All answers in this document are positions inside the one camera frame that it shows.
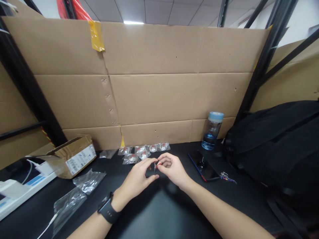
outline blue bottle cap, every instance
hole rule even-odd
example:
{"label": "blue bottle cap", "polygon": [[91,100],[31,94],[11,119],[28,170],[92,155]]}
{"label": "blue bottle cap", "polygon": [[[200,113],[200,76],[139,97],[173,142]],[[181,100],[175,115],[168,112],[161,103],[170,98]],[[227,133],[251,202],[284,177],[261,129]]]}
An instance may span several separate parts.
{"label": "blue bottle cap", "polygon": [[216,123],[221,123],[223,121],[224,114],[220,112],[209,112],[208,120]]}

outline red bag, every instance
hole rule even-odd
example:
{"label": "red bag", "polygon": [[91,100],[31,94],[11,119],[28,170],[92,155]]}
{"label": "red bag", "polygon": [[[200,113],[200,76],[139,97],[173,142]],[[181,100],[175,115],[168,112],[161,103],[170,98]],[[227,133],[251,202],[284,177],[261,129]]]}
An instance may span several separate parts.
{"label": "red bag", "polygon": [[[92,18],[83,9],[79,0],[68,0],[68,1],[73,1],[75,14],[76,14],[78,20],[92,21]],[[68,19],[63,0],[56,0],[56,3],[57,3],[57,9],[59,11],[60,17],[62,19]]]}

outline watch strap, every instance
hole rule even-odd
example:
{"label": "watch strap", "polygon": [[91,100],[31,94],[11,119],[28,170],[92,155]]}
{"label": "watch strap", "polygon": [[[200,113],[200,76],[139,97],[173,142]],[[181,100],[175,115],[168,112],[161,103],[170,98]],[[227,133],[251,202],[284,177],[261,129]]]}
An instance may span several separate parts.
{"label": "watch strap", "polygon": [[111,202],[106,203],[99,213],[102,214],[110,224],[114,224],[120,216],[120,213],[113,209]]}

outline clear plastic bag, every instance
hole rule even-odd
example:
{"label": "clear plastic bag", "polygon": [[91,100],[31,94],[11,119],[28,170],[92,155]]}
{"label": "clear plastic bag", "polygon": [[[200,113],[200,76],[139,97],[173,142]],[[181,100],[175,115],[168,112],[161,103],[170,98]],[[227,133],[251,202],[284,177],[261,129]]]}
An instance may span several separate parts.
{"label": "clear plastic bag", "polygon": [[142,154],[140,154],[140,159],[143,160],[143,159],[149,158],[150,156],[151,156],[151,153],[145,150]]}
{"label": "clear plastic bag", "polygon": [[119,149],[119,152],[117,153],[117,155],[127,155],[130,154],[132,152],[132,147],[124,147],[122,149]]}
{"label": "clear plastic bag", "polygon": [[169,143],[159,143],[158,151],[170,150]]}
{"label": "clear plastic bag", "polygon": [[127,154],[123,157],[123,164],[138,163],[139,156],[137,154]]}
{"label": "clear plastic bag", "polygon": [[79,188],[74,188],[54,203],[53,237],[60,231],[70,217],[86,200],[86,195]]}
{"label": "clear plastic bag", "polygon": [[159,148],[159,144],[152,144],[152,145],[146,146],[147,151],[152,152],[152,153],[158,151],[158,148]]}
{"label": "clear plastic bag", "polygon": [[144,151],[147,151],[146,145],[135,146],[135,151],[134,151],[134,153],[137,154],[138,156],[140,156]]}
{"label": "clear plastic bag", "polygon": [[91,192],[102,181],[105,175],[106,173],[93,172],[92,169],[90,169],[90,171],[86,174],[74,178],[73,183],[75,184],[75,186],[81,189],[82,192],[86,193],[87,195],[90,195]]}
{"label": "clear plastic bag", "polygon": [[111,159],[114,154],[116,153],[117,149],[110,149],[110,150],[103,150],[100,153],[99,158],[107,158],[107,159]]}

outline black smartwatch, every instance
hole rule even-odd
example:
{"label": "black smartwatch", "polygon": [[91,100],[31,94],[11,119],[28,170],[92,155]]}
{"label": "black smartwatch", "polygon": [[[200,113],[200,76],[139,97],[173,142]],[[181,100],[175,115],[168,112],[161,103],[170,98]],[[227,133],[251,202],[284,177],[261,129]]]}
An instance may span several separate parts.
{"label": "black smartwatch", "polygon": [[114,224],[120,216],[120,213],[116,212],[111,205],[112,199],[113,193],[110,192],[110,195],[102,200],[97,209],[97,213],[102,214],[110,224]]}

